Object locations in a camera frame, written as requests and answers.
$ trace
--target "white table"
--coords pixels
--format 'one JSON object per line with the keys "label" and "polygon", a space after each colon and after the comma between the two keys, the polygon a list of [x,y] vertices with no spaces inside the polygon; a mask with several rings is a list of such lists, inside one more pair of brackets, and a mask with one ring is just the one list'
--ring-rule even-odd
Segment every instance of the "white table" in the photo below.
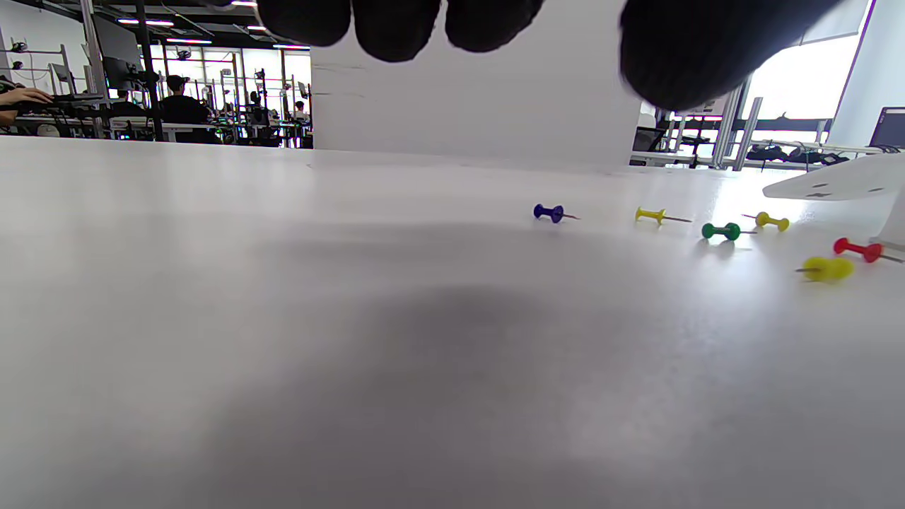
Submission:
{"label": "white table", "polygon": [[[0,139],[4,509],[905,505],[892,197]],[[536,221],[537,202],[582,221]],[[665,207],[693,226],[635,223]],[[794,221],[733,244],[700,223]]]}
{"label": "white table", "polygon": [[[179,132],[193,132],[196,129],[225,129],[233,126],[223,126],[216,124],[179,124],[174,122],[164,122],[160,124],[167,136],[167,141],[176,143],[176,134]],[[132,129],[154,129],[154,124],[147,117],[117,117],[110,119],[110,128],[113,130],[114,138],[117,132],[127,130],[131,126]]]}

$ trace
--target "black shirt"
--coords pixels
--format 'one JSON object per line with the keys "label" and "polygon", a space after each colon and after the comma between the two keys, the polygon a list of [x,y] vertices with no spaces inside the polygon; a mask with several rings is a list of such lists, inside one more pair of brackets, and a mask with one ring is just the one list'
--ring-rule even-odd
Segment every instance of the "black shirt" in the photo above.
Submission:
{"label": "black shirt", "polygon": [[148,113],[137,104],[129,101],[116,101],[110,103],[111,117],[147,117]]}
{"label": "black shirt", "polygon": [[171,95],[160,102],[160,118],[174,124],[207,123],[207,108],[186,95]]}

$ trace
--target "person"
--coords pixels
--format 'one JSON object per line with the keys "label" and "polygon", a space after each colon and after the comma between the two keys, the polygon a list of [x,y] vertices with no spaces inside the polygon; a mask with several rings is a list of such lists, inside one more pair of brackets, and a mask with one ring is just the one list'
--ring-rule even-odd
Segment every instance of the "person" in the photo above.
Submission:
{"label": "person", "polygon": [[[0,106],[12,106],[18,102],[38,102],[50,104],[53,96],[35,88],[17,86],[15,83],[0,79]],[[0,126],[8,126],[15,122],[19,110],[0,110]]]}
{"label": "person", "polygon": [[305,101],[296,101],[295,111],[292,113],[292,118],[302,124],[311,122],[311,117],[308,116],[308,113],[305,113]]}
{"label": "person", "polygon": [[[210,111],[201,102],[186,95],[188,78],[167,76],[169,97],[160,102],[160,119],[173,124],[204,124]],[[206,129],[195,129],[192,132],[176,133],[176,141],[180,143],[216,143],[214,133]]]}
{"label": "person", "polygon": [[129,91],[116,91],[118,101],[110,103],[111,117],[147,117],[148,113],[132,102]]}
{"label": "person", "polygon": [[[231,0],[200,1],[226,6]],[[654,106],[687,110],[738,87],[841,1],[627,0],[619,19],[620,71]],[[528,28],[544,4],[447,0],[446,36],[465,51],[496,51]],[[439,0],[257,2],[258,17],[268,32],[311,46],[339,42],[354,19],[358,44],[385,62],[414,59],[430,40],[439,11]],[[610,30],[609,23],[600,20],[600,29]],[[663,26],[708,28],[705,37],[676,44],[675,32]]]}

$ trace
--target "gloved finger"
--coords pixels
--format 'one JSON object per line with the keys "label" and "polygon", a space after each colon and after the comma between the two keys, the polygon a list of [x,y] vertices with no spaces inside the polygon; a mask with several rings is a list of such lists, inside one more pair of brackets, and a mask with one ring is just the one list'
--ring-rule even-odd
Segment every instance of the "gloved finger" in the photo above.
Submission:
{"label": "gloved finger", "polygon": [[414,59],[431,38],[440,0],[352,0],[361,48],[384,62]]}
{"label": "gloved finger", "polygon": [[449,0],[446,35],[470,52],[491,52],[515,38],[544,0]]}
{"label": "gloved finger", "polygon": [[[840,0],[628,0],[620,66],[665,110],[687,110],[738,87]],[[707,27],[681,40],[664,26]]]}
{"label": "gloved finger", "polygon": [[348,32],[351,16],[349,0],[258,0],[261,23],[279,37],[300,44],[339,42]]}

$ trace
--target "hand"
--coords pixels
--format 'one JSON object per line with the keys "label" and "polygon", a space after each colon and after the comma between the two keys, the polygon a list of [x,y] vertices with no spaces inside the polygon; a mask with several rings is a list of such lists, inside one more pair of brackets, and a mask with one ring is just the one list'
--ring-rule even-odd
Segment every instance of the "hand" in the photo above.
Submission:
{"label": "hand", "polygon": [[[229,0],[201,0],[229,5]],[[259,0],[258,15],[280,37],[330,46],[348,31],[355,12],[358,43],[385,62],[412,60],[431,38],[441,0]],[[447,0],[446,35],[470,52],[490,52],[534,20],[544,0]]]}
{"label": "hand", "polygon": [[38,89],[12,89],[6,93],[0,93],[0,104],[16,104],[22,101],[49,104],[53,102],[53,96]]}

